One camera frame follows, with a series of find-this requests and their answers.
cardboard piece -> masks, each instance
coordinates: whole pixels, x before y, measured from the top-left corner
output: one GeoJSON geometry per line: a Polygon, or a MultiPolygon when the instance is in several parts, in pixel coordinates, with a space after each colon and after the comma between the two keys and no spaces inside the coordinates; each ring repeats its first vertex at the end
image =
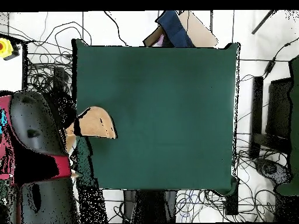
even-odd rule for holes
{"type": "MultiPolygon", "coordinates": [[[[218,43],[217,38],[207,29],[202,22],[189,10],[184,11],[179,15],[179,20],[185,30],[188,29],[187,34],[190,37],[195,47],[214,47],[218,43]]],[[[144,45],[150,47],[154,45],[164,30],[159,26],[152,34],[150,34],[144,41],[144,45]]]]}
{"type": "MultiPolygon", "coordinates": [[[[109,114],[100,107],[90,107],[79,117],[81,134],[88,137],[116,138],[112,120],[109,114]]],[[[66,149],[69,152],[76,140],[74,123],[67,129],[66,149]]]]}

cardboard box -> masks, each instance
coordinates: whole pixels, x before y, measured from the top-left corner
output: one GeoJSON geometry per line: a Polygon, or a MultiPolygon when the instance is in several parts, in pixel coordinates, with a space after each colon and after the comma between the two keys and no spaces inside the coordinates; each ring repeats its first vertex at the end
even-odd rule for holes
{"type": "MultiPolygon", "coordinates": [[[[207,29],[189,10],[181,13],[179,15],[179,20],[184,29],[188,29],[187,34],[196,47],[214,47],[218,43],[217,38],[211,33],[211,31],[209,31],[209,29],[207,29]]],[[[147,47],[154,45],[163,33],[163,28],[159,26],[143,41],[144,45],[147,47]]]]}

pink object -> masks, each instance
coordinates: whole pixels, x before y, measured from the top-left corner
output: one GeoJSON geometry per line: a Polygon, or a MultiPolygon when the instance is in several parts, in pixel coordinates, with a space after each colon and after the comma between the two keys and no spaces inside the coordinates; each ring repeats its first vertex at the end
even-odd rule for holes
{"type": "Polygon", "coordinates": [[[164,34],[162,34],[158,40],[158,42],[156,43],[157,46],[161,47],[163,44],[163,39],[164,39],[164,34]]]}

emergency stop button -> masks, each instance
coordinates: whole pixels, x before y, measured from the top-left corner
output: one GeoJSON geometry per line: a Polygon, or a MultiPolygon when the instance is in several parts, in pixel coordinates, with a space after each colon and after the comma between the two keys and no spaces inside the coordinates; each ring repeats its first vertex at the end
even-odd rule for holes
{"type": "Polygon", "coordinates": [[[0,58],[11,56],[13,48],[11,42],[5,38],[0,38],[0,58]]]}

green board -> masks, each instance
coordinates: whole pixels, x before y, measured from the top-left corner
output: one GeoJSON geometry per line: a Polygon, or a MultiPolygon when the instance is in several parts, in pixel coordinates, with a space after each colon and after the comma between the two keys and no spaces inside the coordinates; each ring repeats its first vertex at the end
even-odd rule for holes
{"type": "Polygon", "coordinates": [[[277,187],[277,192],[284,196],[299,195],[299,57],[289,62],[290,73],[293,80],[293,88],[290,92],[291,115],[290,115],[290,139],[291,153],[289,157],[289,168],[293,175],[288,184],[281,184],[277,187]]]}
{"type": "Polygon", "coordinates": [[[78,114],[102,107],[117,132],[89,138],[101,188],[231,189],[237,44],[73,48],[78,114]]]}

